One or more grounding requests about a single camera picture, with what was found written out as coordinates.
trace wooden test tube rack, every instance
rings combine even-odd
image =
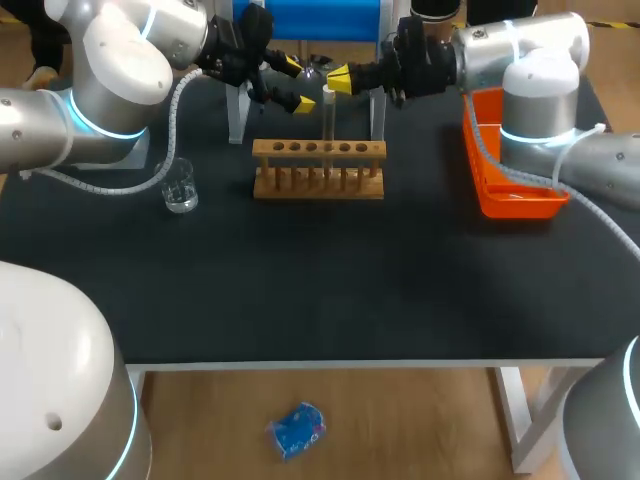
[[[260,159],[254,198],[381,200],[384,198],[382,162],[385,142],[267,140],[253,141],[253,156]],[[286,167],[271,167],[269,159],[291,160]],[[356,168],[341,166],[345,160]],[[322,167],[313,162],[322,162]]]

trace glass test tube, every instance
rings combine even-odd
[[[322,140],[333,142],[336,129],[336,92],[331,90],[328,85],[322,87],[322,100]],[[324,169],[324,185],[326,189],[329,186],[332,168],[332,162],[329,157],[323,159],[322,167]]]

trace orange plastic basket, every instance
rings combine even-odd
[[[476,92],[472,99],[482,139],[489,153],[499,160],[502,89]],[[480,208],[487,217],[551,218],[569,201],[568,194],[559,194],[551,188],[527,187],[514,183],[489,163],[475,141],[466,104],[463,129]]]

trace black table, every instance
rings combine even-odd
[[[338,139],[367,138],[368,103],[340,97]],[[482,216],[453,90],[388,108],[384,201],[252,199],[252,140],[317,139],[320,105],[254,105],[242,146],[227,144],[221,85],[200,79],[181,105],[193,212],[171,215],[156,189],[103,198],[37,175],[10,178],[0,202],[0,259],[79,287],[129,364],[597,359],[638,333],[640,266],[581,205],[551,222]],[[586,80],[579,110],[581,128],[605,120]],[[640,215],[603,207],[640,241]]]

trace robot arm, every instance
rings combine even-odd
[[[589,33],[578,15],[465,28],[449,43],[425,38],[418,18],[403,18],[381,52],[378,63],[330,73],[329,88],[357,94],[382,87],[401,106],[450,85],[462,93],[503,87],[503,165],[546,178],[555,170],[567,185],[640,209],[640,135],[575,128],[589,58]]]
[[[196,0],[46,0],[45,7],[72,37],[73,87],[0,89],[0,173],[123,158],[169,94],[171,67],[194,62],[224,83],[251,81],[260,103],[274,100],[291,113],[313,108],[262,81],[263,60],[293,77],[302,69],[266,49],[273,17],[256,5],[238,23],[208,23]]]
[[[348,94],[383,87],[398,106],[409,98],[499,87],[515,59],[539,48],[567,49],[582,71],[589,32],[577,14],[524,18],[456,30],[450,42],[425,38],[419,17],[401,18],[393,41],[381,46],[378,63],[350,63],[331,72],[329,88]]]

